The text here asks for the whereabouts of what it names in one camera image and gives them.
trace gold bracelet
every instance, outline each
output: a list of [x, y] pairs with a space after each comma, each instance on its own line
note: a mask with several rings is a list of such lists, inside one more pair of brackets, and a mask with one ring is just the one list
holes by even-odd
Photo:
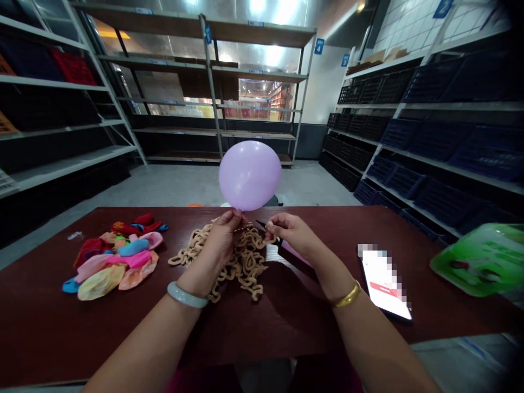
[[341, 301], [336, 303], [334, 307], [339, 308], [339, 307], [350, 305], [359, 296], [359, 293], [360, 293], [360, 284], [357, 280], [355, 280], [355, 288], [353, 288], [353, 290], [349, 293], [349, 295], [345, 296]]

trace white wall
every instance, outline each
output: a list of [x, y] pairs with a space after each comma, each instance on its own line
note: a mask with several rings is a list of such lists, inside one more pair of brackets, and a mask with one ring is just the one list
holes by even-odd
[[[444, 35], [444, 43], [476, 33], [496, 5], [495, 0], [473, 0], [488, 7], [461, 5]], [[402, 46], [410, 53], [429, 49], [444, 19], [433, 19], [440, 0], [391, 0], [373, 52]], [[507, 25], [505, 17], [495, 27]]]
[[[303, 74], [307, 72], [310, 51], [311, 44], [308, 44], [304, 48]], [[349, 49], [324, 46], [321, 55], [313, 54], [302, 123], [327, 124], [329, 113], [333, 112], [338, 101], [342, 78], [346, 74], [346, 67], [341, 67], [345, 53], [349, 53]], [[296, 105], [298, 109], [302, 105], [305, 85], [305, 82], [299, 85], [299, 100]], [[295, 114], [295, 123], [299, 122], [299, 116]]]

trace green plastic container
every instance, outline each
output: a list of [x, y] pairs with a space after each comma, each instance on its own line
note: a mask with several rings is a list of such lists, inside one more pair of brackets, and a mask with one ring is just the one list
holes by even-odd
[[431, 269], [472, 296], [524, 284], [524, 224], [484, 224], [430, 262]]

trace purple balloon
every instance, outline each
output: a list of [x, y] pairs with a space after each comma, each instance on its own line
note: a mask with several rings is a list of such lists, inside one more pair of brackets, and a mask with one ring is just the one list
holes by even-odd
[[275, 194], [282, 166], [275, 151], [257, 141], [231, 147], [220, 163], [218, 181], [225, 200], [234, 208], [252, 211]]

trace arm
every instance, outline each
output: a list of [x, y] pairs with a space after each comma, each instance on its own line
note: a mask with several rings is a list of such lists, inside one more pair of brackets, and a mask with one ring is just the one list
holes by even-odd
[[[351, 273], [304, 221], [280, 213], [271, 222], [274, 225], [267, 226], [268, 232], [287, 240], [311, 263], [331, 303], [353, 290], [356, 281]], [[411, 347], [364, 291], [348, 306], [335, 308], [334, 314], [351, 363], [369, 393], [441, 392]]]
[[[177, 285], [201, 298], [211, 291], [232, 246], [246, 224], [240, 211], [228, 211], [211, 228], [198, 260]], [[84, 393], [155, 393], [167, 388], [201, 309], [165, 295], [89, 380]]]

